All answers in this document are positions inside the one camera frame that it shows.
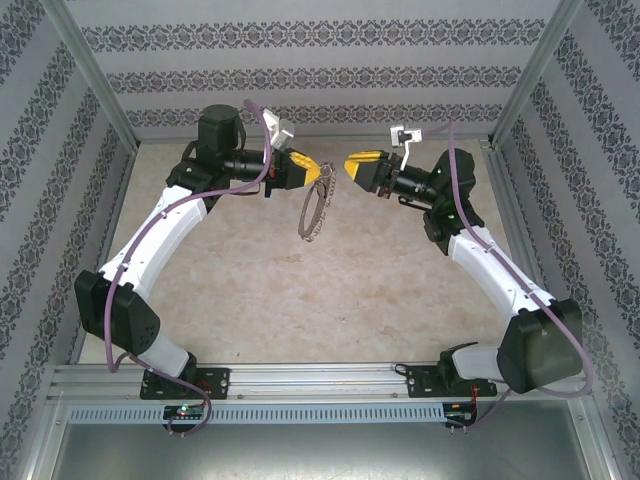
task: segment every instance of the damask pattern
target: damask pattern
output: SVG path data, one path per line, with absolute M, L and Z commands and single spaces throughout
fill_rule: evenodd
M 629 0 L 589 0 L 587 5 L 627 62 L 633 78 L 640 81 L 640 15 L 636 7 Z
M 530 98 L 567 179 L 594 251 L 600 258 L 600 266 L 604 268 L 604 277 L 609 283 L 609 289 L 615 294 L 616 305 L 622 311 L 622 319 L 627 322 L 627 331 L 635 339 L 635 348 L 640 349 L 640 289 L 634 284 L 635 279 L 629 273 L 629 264 L 623 257 L 622 249 L 617 245 L 616 235 L 607 223 L 607 216 L 600 206 L 595 188 L 591 185 L 587 169 L 578 156 L 547 85 L 540 81 L 531 92 Z
M 111 231 L 111 222 L 112 220 L 114 220 L 114 214 L 116 212 L 116 209 L 118 207 L 118 201 L 120 200 L 120 190 L 122 189 L 122 186 L 126 184 L 126 176 L 127 173 L 129 172 L 129 161 L 131 160 L 132 155 L 127 153 L 127 159 L 124 162 L 124 165 L 122 167 L 122 173 L 120 174 L 120 179 L 118 180 L 118 183 L 116 185 L 118 185 L 117 189 L 116 189 L 116 193 L 113 196 L 113 201 L 111 202 L 111 206 L 109 207 L 109 218 L 107 219 L 107 222 L 105 224 L 105 228 L 104 228 L 104 232 L 102 232 L 102 238 L 100 239 L 100 243 L 98 245 L 100 245 L 100 251 L 98 252 L 98 255 L 96 256 L 96 262 L 93 264 L 93 268 L 90 269 L 90 271 L 92 272 L 97 272 L 98 269 L 102 266 L 102 264 L 105 262 L 105 257 L 103 256 L 105 253 L 109 253 L 109 252 L 105 252 L 104 248 L 107 246 L 107 244 L 111 244 L 111 242 L 109 241 L 110 239 L 108 238 L 109 236 L 109 232 Z M 69 352 L 67 353 L 67 359 L 66 359 L 66 363 L 70 364 L 71 363 L 71 357 L 73 356 L 73 351 L 75 349 L 76 346 L 76 342 L 78 341 L 78 335 L 80 333 L 80 329 L 82 328 L 82 321 L 80 320 L 80 317 L 78 317 L 76 319 L 76 328 L 73 331 L 73 335 L 71 337 L 71 342 L 69 342 Z
M 14 0 L 0 21 L 0 85 L 3 85 L 44 17 L 38 0 Z
M 620 369 L 614 362 L 612 346 L 602 333 L 602 325 L 590 298 L 589 289 L 522 118 L 516 121 L 511 135 L 523 161 L 541 217 L 547 227 L 558 266 L 562 271 L 562 278 L 567 285 L 569 295 L 580 305 L 583 316 L 583 342 L 594 362 L 598 379 L 602 382 L 602 391 L 606 396 L 612 419 L 617 426 L 620 440 L 625 446 L 625 453 L 631 460 L 631 470 L 636 476 L 640 476 L 640 449 L 638 448 L 640 426 L 636 414 L 632 411 L 633 403 L 631 397 L 624 391 L 625 384 L 620 379 Z M 514 177 L 509 162 L 506 164 L 513 183 Z
M 319 20 L 84 27 L 96 53 L 260 47 L 534 45 L 542 19 Z
M 72 285 L 78 274 L 83 249 L 89 237 L 91 224 L 119 142 L 115 130 L 109 127 L 76 215 L 65 252 L 62 255 L 60 269 L 56 273 L 51 294 L 47 299 L 47 306 L 42 312 L 43 316 L 40 319 L 38 331 L 31 342 L 29 359 L 24 365 L 24 373 L 20 377 L 15 401 L 8 409 L 9 419 L 3 425 L 4 433 L 0 439 L 0 478 L 2 479 L 12 478 L 12 470 L 24 442 L 29 418 L 33 413 L 36 393 L 42 383 L 42 375 L 45 372 L 45 365 L 49 360 L 51 349 L 54 347 L 58 326 L 64 319 L 66 302 L 73 290 Z M 123 167 L 120 186 L 125 172 L 126 165 Z
M 2 151 L 0 163 L 0 222 L 11 206 L 11 199 L 22 183 L 36 147 L 51 121 L 71 74 L 76 68 L 67 47 L 60 43 L 34 90 L 24 114 L 13 129 L 13 136 Z
M 24 243 L 13 261 L 14 268 L 7 277 L 0 299 L 0 360 L 4 359 L 5 349 L 11 342 L 11 332 L 16 328 L 16 322 L 22 314 L 26 294 L 31 289 L 31 283 L 99 109 L 100 102 L 89 89 L 80 103 L 58 159 L 51 170 L 34 218 L 24 236 Z
M 389 123 L 411 122 L 493 122 L 502 105 L 331 105 L 304 107 L 268 107 L 276 115 L 297 124 L 305 123 Z M 162 110 L 128 110 L 131 124 L 141 127 L 187 127 L 198 123 L 202 110 L 176 108 Z M 240 111 L 245 123 L 256 123 L 249 112 Z
M 533 233 L 531 232 L 531 226 L 529 225 L 529 220 L 527 220 L 527 217 L 524 215 L 524 210 L 522 209 L 522 202 L 520 201 L 520 193 L 518 192 L 518 187 L 514 182 L 514 176 L 511 172 L 509 162 L 507 161 L 507 158 L 508 158 L 507 152 L 503 147 L 500 148 L 500 151 L 502 152 L 502 158 L 504 159 L 504 164 L 507 167 L 509 178 L 511 179 L 511 186 L 513 187 L 513 191 L 518 200 L 518 205 L 520 205 L 520 211 L 522 212 L 522 220 L 524 222 L 525 228 L 527 229 L 527 235 L 529 236 L 529 244 L 533 249 L 533 255 L 536 257 L 536 265 L 538 266 L 538 271 L 540 272 L 540 275 L 542 275 L 543 284 L 540 286 L 548 290 L 549 284 L 547 283 L 547 278 L 545 277 L 545 274 L 544 274 L 544 268 L 542 267 L 542 259 L 540 258 L 540 253 L 538 253 L 538 246 L 536 245 L 536 242 L 533 238 Z
M 520 67 L 278 68 L 107 75 L 117 94 L 287 88 L 513 87 Z
M 624 193 L 631 200 L 640 222 L 640 155 L 638 147 L 627 134 L 627 129 L 616 114 L 604 88 L 598 82 L 593 68 L 578 47 L 573 35 L 566 35 L 555 52 L 560 68 L 569 80 L 582 111 L 589 119 L 607 160 L 613 166 Z

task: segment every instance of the metal bracket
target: metal bracket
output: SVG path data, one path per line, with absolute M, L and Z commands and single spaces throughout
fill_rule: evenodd
M 284 152 L 295 134 L 295 126 L 289 120 L 278 117 L 268 108 L 262 111 L 262 116 L 269 129 L 271 146 L 274 150 Z
M 211 400 L 226 400 L 229 392 L 231 370 L 228 368 L 198 368 L 193 385 L 202 388 Z M 191 400 L 201 398 L 193 390 L 169 391 L 163 388 L 161 378 L 148 370 L 144 371 L 140 398 L 142 400 Z
M 477 397 L 498 395 L 495 383 L 482 379 L 462 380 L 447 388 L 435 365 L 397 364 L 395 371 L 407 379 L 409 398 L 472 397 L 474 387 Z
M 422 205 L 416 204 L 411 200 L 407 200 L 405 197 L 398 197 L 398 203 L 404 207 L 415 208 L 416 210 L 420 210 L 421 212 L 430 212 L 430 207 L 423 207 Z
M 410 145 L 412 143 L 419 143 L 422 141 L 422 129 L 405 129 L 404 125 L 393 125 L 390 130 L 391 145 L 394 147 L 404 147 L 404 155 L 402 157 L 402 163 L 400 164 L 400 170 L 402 171 L 409 161 Z

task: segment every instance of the patterned wallpaper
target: patterned wallpaper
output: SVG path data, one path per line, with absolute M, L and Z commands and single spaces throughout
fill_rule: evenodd
M 106 253 L 130 152 L 41 4 L 4 1 L 0 15 L 0 480 L 7 480 L 30 443 L 47 372 L 69 360 L 80 325 L 71 286 Z
M 584 314 L 594 396 L 640 477 L 639 2 L 585 2 L 503 153 L 547 286 Z
M 387 133 L 447 119 L 490 133 L 558 0 L 74 0 L 143 140 L 195 135 L 248 94 L 299 133 Z M 249 133 L 257 127 L 248 126 Z

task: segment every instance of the floor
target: floor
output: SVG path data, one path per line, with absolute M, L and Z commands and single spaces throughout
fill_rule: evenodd
M 184 146 L 141 146 L 112 255 L 151 211 Z M 293 146 L 338 171 L 320 235 L 313 243 L 297 235 L 307 188 L 223 198 L 157 280 L 149 303 L 164 332 L 198 361 L 219 363 L 430 361 L 459 343 L 501 340 L 496 309 L 428 241 L 421 213 L 365 193 L 344 171 L 350 153 L 389 142 Z M 472 203 L 508 252 L 480 145 L 458 147 L 476 161 Z M 430 170 L 446 148 L 418 144 L 410 164 Z M 81 362 L 104 363 L 103 342 L 87 337 Z

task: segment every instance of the vented panel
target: vented panel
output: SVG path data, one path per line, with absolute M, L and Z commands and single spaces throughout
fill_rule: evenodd
M 69 417 L 72 424 L 157 424 L 162 422 L 162 406 L 79 406 Z M 329 424 L 329 423 L 412 423 L 442 422 L 442 403 L 405 405 L 215 405 L 209 423 L 237 424 Z M 179 423 L 197 423 L 177 420 Z

